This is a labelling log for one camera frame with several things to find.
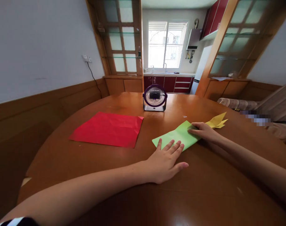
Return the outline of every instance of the white wall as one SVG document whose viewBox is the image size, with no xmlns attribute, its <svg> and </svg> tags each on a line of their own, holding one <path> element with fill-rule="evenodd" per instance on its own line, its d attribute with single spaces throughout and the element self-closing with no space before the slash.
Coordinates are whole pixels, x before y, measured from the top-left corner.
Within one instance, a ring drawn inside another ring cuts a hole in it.
<svg viewBox="0 0 286 226">
<path fill-rule="evenodd" d="M 0 103 L 104 75 L 84 0 L 0 0 Z"/>
<path fill-rule="evenodd" d="M 202 29 L 205 17 L 206 9 L 143 9 L 143 65 L 144 68 L 148 67 L 148 22 L 149 21 L 172 21 L 172 20 L 187 20 L 188 27 L 185 36 L 184 48 L 182 52 L 182 58 L 179 69 L 167 69 L 168 71 L 174 72 L 179 71 L 181 73 L 195 73 L 202 51 L 203 42 L 200 42 L 197 50 L 193 56 L 193 62 L 189 63 L 186 60 L 186 46 L 190 30 L 194 28 L 194 20 L 199 19 L 198 28 Z"/>
<path fill-rule="evenodd" d="M 286 20 L 247 78 L 274 85 L 286 84 Z"/>
</svg>

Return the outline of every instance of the green paper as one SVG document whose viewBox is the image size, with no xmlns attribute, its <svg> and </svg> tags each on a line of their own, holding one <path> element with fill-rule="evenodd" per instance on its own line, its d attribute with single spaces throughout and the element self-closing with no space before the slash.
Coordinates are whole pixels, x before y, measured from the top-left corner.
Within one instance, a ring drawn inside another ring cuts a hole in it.
<svg viewBox="0 0 286 226">
<path fill-rule="evenodd" d="M 185 121 L 184 123 L 180 124 L 175 130 L 153 139 L 152 142 L 155 146 L 157 146 L 159 139 L 162 138 L 162 149 L 171 140 L 175 140 L 175 142 L 180 140 L 185 145 L 183 149 L 183 151 L 185 151 L 188 147 L 192 146 L 201 139 L 199 136 L 188 133 L 189 129 L 197 128 L 192 126 L 191 123 L 189 123 L 188 121 Z"/>
</svg>

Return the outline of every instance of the fan stand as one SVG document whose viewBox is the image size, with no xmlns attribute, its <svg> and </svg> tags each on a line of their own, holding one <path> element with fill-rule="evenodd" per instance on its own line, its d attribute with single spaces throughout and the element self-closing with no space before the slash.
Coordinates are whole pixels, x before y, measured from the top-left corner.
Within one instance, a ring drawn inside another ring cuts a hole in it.
<svg viewBox="0 0 286 226">
<path fill-rule="evenodd" d="M 165 103 L 161 106 L 151 107 L 151 106 L 145 104 L 145 100 L 143 98 L 143 109 L 145 111 L 164 111 L 164 110 L 166 110 L 166 103 L 167 103 L 167 100 L 165 100 Z"/>
</svg>

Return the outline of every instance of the refrigerator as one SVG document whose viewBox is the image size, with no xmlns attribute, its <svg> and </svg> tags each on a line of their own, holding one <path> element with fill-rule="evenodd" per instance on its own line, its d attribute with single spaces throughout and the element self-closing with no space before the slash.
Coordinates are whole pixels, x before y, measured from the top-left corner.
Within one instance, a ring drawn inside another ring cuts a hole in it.
<svg viewBox="0 0 286 226">
<path fill-rule="evenodd" d="M 202 77 L 203 70 L 205 69 L 206 63 L 208 61 L 212 46 L 207 46 L 202 51 L 202 56 L 200 57 L 200 61 L 196 70 L 196 74 L 193 80 L 192 88 L 190 90 L 190 94 L 195 94 L 197 90 L 197 86 Z"/>
</svg>

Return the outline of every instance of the forearm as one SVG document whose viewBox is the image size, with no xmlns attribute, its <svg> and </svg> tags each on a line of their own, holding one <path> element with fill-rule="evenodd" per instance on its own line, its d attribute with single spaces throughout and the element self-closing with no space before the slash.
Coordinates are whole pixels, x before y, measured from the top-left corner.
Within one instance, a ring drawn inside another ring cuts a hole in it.
<svg viewBox="0 0 286 226">
<path fill-rule="evenodd" d="M 145 180 L 141 163 L 78 177 L 34 194 L 1 222 L 28 216 L 41 226 L 67 225 L 99 202 Z"/>
<path fill-rule="evenodd" d="M 286 203 L 286 169 L 226 138 L 216 143 Z"/>
</svg>

